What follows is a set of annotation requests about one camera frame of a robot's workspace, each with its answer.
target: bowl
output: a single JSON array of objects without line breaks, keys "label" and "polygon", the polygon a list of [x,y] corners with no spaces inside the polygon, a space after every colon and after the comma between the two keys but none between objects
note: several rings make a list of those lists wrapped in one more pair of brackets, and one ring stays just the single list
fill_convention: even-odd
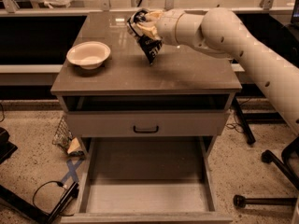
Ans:
[{"label": "bowl", "polygon": [[91,70],[102,65],[103,61],[110,55],[110,52],[111,50],[106,44],[88,41],[71,48],[66,54],[66,59],[83,69]]}]

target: cabinet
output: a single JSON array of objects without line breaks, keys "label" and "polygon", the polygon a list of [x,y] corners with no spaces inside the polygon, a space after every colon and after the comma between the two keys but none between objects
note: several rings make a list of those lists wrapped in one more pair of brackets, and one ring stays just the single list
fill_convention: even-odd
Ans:
[{"label": "cabinet", "polygon": [[184,46],[163,46],[150,66],[131,15],[90,13],[75,45],[101,41],[111,56],[89,71],[65,62],[52,86],[87,154],[76,214],[62,222],[228,223],[207,157],[239,81],[228,61]]}]

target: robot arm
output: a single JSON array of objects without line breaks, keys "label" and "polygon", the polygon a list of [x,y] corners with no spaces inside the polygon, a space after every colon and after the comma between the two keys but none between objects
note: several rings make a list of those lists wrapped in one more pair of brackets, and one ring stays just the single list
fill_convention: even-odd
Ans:
[{"label": "robot arm", "polygon": [[234,12],[218,7],[202,16],[169,10],[161,12],[154,26],[153,37],[165,44],[236,59],[299,135],[299,69],[258,41]]}]

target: caster wheel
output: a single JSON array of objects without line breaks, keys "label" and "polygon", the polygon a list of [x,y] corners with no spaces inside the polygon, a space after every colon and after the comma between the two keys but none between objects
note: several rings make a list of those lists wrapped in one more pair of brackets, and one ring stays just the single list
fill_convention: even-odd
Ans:
[{"label": "caster wheel", "polygon": [[262,154],[262,162],[270,163],[271,161],[272,161],[271,153],[270,153],[269,150],[266,150],[266,151]]},{"label": "caster wheel", "polygon": [[244,208],[246,206],[246,198],[240,195],[235,195],[234,206]]}]

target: table top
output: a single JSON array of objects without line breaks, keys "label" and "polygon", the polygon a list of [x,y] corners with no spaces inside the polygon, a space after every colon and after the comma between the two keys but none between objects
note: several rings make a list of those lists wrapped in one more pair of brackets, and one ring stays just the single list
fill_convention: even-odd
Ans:
[{"label": "table top", "polygon": [[206,56],[186,46],[163,45],[150,65],[126,21],[133,12],[91,12],[74,43],[100,41],[111,48],[101,67],[84,70],[64,62],[54,95],[195,94],[239,91],[228,60]]}]

